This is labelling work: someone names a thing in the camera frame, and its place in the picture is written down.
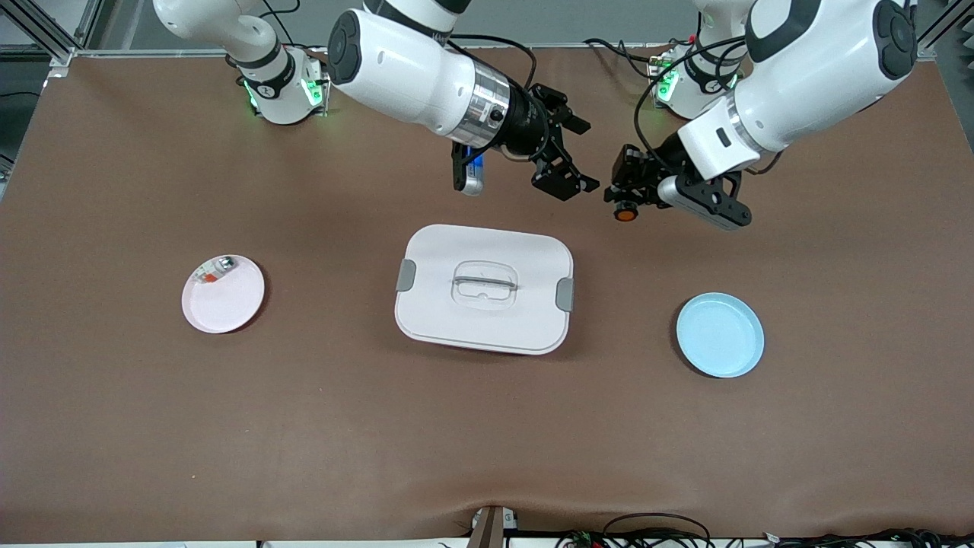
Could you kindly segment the white lidded box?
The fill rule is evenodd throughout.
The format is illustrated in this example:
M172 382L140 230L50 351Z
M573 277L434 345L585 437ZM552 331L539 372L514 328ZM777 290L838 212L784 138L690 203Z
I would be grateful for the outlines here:
M569 333L574 270L570 250L547 235L425 226L401 260L394 319L417 341L545 355Z

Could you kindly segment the light blue round plate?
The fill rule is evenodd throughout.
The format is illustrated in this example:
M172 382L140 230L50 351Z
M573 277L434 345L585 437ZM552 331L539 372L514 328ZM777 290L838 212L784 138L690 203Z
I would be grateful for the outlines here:
M683 357L711 378L739 378L764 356L764 326L733 295L709 292L690 298L677 314L675 336Z

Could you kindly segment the brown table mat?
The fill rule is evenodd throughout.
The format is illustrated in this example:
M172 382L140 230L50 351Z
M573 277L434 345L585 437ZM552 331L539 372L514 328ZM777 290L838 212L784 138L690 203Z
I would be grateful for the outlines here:
M933 62L748 178L748 228L620 223L492 154L333 93L250 115L222 59L77 59L46 83L0 202L0 543L452 537L666 512L721 537L974 533L974 154ZM407 339L393 315L432 223L546 234L575 259L543 356ZM264 305L183 316L240 254ZM749 305L764 356L711 378L677 314Z

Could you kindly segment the pink round plate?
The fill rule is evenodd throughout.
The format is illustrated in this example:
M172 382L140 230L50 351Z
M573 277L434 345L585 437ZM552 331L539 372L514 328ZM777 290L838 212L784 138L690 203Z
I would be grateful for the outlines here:
M191 274L182 288L183 316L199 332L236 332L253 320L264 305L267 288L261 267L240 254L219 254L204 263L223 256L232 256L236 267L215 283L199 284Z

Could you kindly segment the aluminium frame profile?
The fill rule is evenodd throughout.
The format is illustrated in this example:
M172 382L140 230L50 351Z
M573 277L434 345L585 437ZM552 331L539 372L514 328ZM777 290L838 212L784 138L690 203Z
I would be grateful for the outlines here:
M93 49L114 0L0 0L0 62L66 65Z

